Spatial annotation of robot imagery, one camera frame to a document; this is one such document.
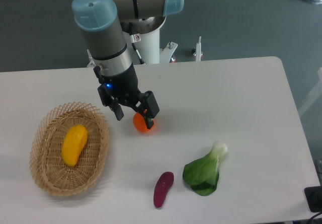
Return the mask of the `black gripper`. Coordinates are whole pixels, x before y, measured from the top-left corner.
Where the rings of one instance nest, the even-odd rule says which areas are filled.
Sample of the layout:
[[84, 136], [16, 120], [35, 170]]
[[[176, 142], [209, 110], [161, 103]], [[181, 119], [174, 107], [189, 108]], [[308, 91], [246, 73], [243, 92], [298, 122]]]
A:
[[133, 65], [114, 76], [103, 75], [99, 66], [94, 67], [94, 73], [100, 83], [98, 92], [101, 102], [114, 112], [117, 120], [124, 117], [121, 108], [123, 105], [139, 113], [147, 129], [154, 126], [153, 120], [159, 113], [158, 103], [152, 91], [141, 93], [138, 89], [138, 79]]

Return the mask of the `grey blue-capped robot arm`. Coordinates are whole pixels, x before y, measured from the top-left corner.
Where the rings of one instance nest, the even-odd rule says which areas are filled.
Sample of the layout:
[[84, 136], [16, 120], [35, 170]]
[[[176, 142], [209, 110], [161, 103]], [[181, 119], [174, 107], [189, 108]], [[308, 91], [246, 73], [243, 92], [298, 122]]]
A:
[[73, 0], [74, 19], [94, 60], [98, 92], [118, 120], [122, 107], [141, 115], [148, 129], [159, 106], [152, 91], [141, 92], [122, 23], [179, 13], [184, 0]]

